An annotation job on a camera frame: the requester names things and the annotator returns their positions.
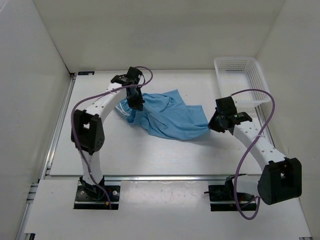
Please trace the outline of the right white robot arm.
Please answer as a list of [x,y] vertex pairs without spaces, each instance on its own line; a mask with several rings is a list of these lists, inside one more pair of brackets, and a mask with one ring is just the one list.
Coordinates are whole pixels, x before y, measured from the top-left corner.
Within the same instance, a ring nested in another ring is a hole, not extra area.
[[209,128],[218,133],[230,132],[245,147],[261,168],[258,180],[240,173],[228,180],[224,193],[230,200],[242,193],[258,196],[267,205],[298,198],[302,195],[302,164],[277,150],[259,131],[245,112],[226,115],[215,111]]

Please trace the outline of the light blue shorts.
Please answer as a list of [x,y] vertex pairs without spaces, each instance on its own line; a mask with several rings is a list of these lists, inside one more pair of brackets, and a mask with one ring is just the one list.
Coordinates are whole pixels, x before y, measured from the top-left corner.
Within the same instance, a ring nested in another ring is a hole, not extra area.
[[165,93],[143,93],[143,110],[129,107],[127,99],[115,107],[128,124],[139,126],[149,135],[189,141],[209,131],[208,120],[201,105],[187,105],[177,89]]

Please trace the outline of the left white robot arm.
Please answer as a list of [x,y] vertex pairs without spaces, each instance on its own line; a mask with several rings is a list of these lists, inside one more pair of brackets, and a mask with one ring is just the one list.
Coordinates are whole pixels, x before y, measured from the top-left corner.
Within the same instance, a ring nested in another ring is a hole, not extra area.
[[139,84],[143,77],[139,69],[131,67],[126,74],[113,77],[106,92],[100,94],[92,105],[84,110],[75,106],[72,110],[71,141],[79,151],[83,169],[80,183],[84,192],[95,201],[109,198],[105,190],[99,153],[105,142],[104,120],[121,99],[125,99],[133,111],[144,109],[145,101]]

